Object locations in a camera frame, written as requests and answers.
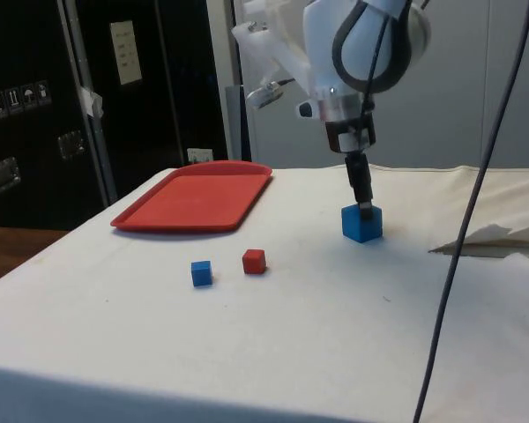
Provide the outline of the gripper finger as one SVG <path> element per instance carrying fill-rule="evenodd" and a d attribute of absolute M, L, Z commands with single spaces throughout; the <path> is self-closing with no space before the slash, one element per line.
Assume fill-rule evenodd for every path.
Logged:
<path fill-rule="evenodd" d="M 363 152 L 350 152 L 345 157 L 346 170 L 354 198 L 359 207 L 361 220 L 373 218 L 372 186 L 369 163 Z"/>

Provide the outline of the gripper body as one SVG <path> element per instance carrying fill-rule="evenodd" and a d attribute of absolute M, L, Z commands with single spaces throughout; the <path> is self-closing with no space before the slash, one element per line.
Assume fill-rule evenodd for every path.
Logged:
<path fill-rule="evenodd" d="M 376 142 L 371 115 L 341 122 L 327 122 L 326 134 L 330 149 L 338 153 L 362 152 Z"/>

